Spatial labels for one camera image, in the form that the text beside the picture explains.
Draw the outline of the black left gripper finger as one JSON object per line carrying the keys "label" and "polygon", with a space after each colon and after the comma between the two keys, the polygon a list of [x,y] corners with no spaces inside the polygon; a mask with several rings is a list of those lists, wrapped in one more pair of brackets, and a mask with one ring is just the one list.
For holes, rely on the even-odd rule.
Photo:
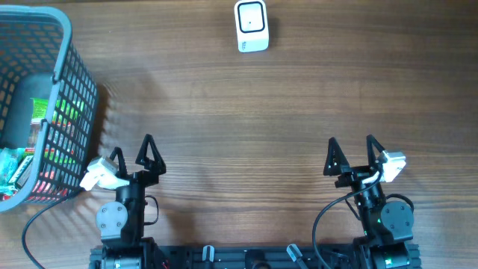
{"label": "black left gripper finger", "polygon": [[145,169],[164,169],[164,160],[150,134],[145,135],[135,164],[142,165]]}
{"label": "black left gripper finger", "polygon": [[109,159],[114,161],[115,158],[118,158],[118,172],[117,172],[117,175],[118,176],[127,176],[128,173],[127,173],[127,168],[126,168],[126,165],[125,165],[125,159],[124,159],[124,156],[123,156],[123,153],[122,153],[122,149],[118,146],[116,146],[114,148],[114,150],[112,151],[112,153],[110,154],[109,156]]}

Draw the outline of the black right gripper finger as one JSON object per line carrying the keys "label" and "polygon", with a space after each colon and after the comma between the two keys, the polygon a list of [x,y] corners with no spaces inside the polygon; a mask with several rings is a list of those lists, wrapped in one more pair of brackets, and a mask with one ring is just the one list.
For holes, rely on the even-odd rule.
{"label": "black right gripper finger", "polygon": [[350,164],[334,137],[329,139],[324,176],[339,176],[350,172]]}
{"label": "black right gripper finger", "polygon": [[375,167],[376,166],[376,155],[375,155],[375,149],[378,151],[378,153],[381,153],[385,147],[378,142],[378,140],[372,135],[369,134],[366,137],[367,141],[367,159],[368,159],[368,164],[370,167]]}

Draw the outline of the red Nescafe coffee stick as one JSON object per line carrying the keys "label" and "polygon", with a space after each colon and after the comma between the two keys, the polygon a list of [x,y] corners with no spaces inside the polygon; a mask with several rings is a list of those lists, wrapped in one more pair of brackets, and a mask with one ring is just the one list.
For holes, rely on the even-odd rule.
{"label": "red Nescafe coffee stick", "polygon": [[79,180],[59,168],[46,168],[38,176],[33,194],[66,196],[79,187]]}

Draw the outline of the green snack bag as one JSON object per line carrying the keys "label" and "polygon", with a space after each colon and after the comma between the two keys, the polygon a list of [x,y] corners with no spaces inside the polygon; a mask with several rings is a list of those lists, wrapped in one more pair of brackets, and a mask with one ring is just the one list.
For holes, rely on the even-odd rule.
{"label": "green snack bag", "polygon": [[[33,101],[33,113],[31,117],[31,126],[39,125],[42,119],[46,118],[46,112],[49,105],[47,99],[31,98]],[[69,127],[72,125],[73,120],[77,120],[79,113],[84,110],[84,103],[81,100],[74,101],[72,104],[66,100],[56,101],[56,108],[60,109],[61,113],[70,117],[70,120],[63,118],[57,111],[53,112],[52,123],[56,126]]]}

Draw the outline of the teal tissue pack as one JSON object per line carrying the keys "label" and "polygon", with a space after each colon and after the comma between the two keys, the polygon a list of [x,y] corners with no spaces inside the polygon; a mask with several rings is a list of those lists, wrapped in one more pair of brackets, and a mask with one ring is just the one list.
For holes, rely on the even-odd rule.
{"label": "teal tissue pack", "polygon": [[1,149],[1,195],[11,197],[16,190],[8,182],[17,171],[20,161],[24,155],[24,148]]}

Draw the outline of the green white small box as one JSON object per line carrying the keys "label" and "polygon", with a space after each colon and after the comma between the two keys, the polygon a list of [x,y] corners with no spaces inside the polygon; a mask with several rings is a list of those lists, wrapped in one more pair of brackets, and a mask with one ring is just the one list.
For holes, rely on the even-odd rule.
{"label": "green white small box", "polygon": [[16,172],[10,178],[8,184],[13,185],[18,189],[21,189],[27,180],[29,179],[31,172],[31,163],[34,159],[34,156],[27,155],[22,163],[18,166]]}

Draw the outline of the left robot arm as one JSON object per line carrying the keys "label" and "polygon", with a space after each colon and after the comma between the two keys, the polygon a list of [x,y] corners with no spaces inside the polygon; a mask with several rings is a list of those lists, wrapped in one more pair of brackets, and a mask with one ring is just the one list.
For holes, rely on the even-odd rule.
{"label": "left robot arm", "polygon": [[105,188],[115,191],[115,200],[102,205],[96,214],[102,246],[90,251],[89,269],[168,268],[169,261],[155,240],[144,236],[144,227],[156,223],[145,220],[146,200],[157,202],[145,190],[158,184],[159,176],[167,171],[153,136],[145,135],[135,161],[142,170],[129,173],[119,147],[107,160],[114,170]]}

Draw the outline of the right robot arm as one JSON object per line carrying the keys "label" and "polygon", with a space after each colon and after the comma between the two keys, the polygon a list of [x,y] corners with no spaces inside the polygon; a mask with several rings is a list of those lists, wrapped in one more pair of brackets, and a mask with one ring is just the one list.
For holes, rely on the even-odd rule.
{"label": "right robot arm", "polygon": [[322,244],[313,240],[319,268],[410,268],[413,257],[407,242],[413,239],[413,202],[401,194],[384,194],[383,183],[391,183],[406,165],[402,152],[389,152],[373,135],[368,135],[367,164],[352,167],[334,137],[328,142],[323,174],[335,176],[336,188],[351,192],[321,210],[313,225],[317,234],[320,218],[334,205],[350,199],[354,216],[364,235],[351,244]]}

